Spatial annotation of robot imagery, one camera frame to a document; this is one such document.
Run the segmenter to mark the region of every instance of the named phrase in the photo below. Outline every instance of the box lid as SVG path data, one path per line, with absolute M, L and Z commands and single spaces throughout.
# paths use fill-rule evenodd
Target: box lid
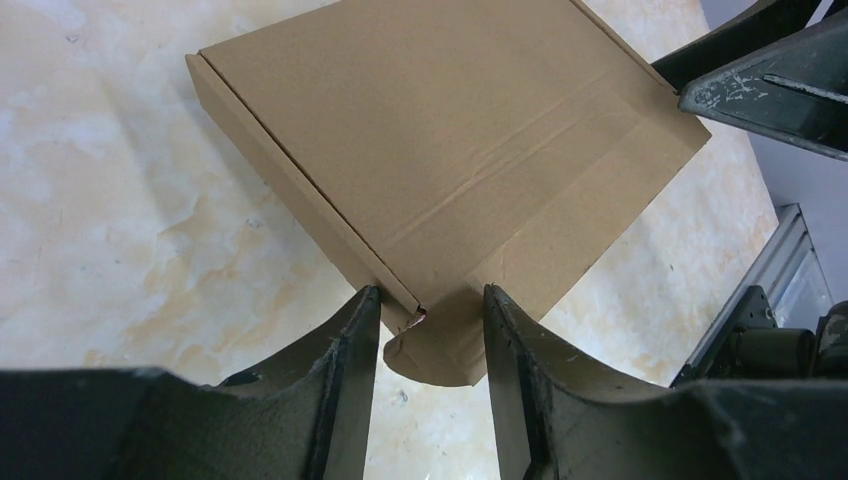
M 709 138 L 579 2 L 345 0 L 200 54 L 428 311 L 386 361 L 434 384 L 485 373 L 485 283 L 541 318 Z

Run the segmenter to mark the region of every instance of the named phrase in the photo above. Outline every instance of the marble surface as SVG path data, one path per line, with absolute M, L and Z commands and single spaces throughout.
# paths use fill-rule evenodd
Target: marble surface
M 698 0 L 586 2 L 652 61 Z M 200 108 L 183 55 L 315 0 L 0 2 L 0 367 L 217 383 L 352 288 Z M 710 143 L 543 320 L 667 384 L 776 226 L 747 137 Z M 388 332 L 383 329 L 383 341 Z M 488 387 L 378 365 L 366 478 L 497 478 Z

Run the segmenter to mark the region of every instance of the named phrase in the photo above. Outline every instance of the gray wall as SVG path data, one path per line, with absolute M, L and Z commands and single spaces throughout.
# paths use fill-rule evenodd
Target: gray wall
M 701 0 L 710 28 L 733 18 L 752 3 L 753 0 Z M 818 18 L 830 3 L 831 0 L 823 2 Z M 776 206 L 801 205 L 833 300 L 848 300 L 848 163 L 750 136 L 772 201 Z

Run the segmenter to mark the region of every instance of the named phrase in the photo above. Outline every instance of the brown cardboard box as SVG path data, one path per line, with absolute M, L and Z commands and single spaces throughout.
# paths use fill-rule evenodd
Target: brown cardboard box
M 348 281 L 391 294 L 388 365 L 438 385 L 485 373 L 484 284 L 540 319 L 709 138 L 578 0 L 342 0 L 187 62 Z

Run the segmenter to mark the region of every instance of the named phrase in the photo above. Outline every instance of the box side panel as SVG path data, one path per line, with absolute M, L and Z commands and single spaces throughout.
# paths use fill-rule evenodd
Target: box side panel
M 418 302 L 400 285 L 379 259 L 338 217 L 309 180 L 265 132 L 220 76 L 199 55 L 187 55 L 186 63 L 200 103 L 238 150 L 265 179 L 303 228 L 355 288 L 374 284 L 383 287 L 397 302 L 384 321 L 397 333 L 406 327 Z

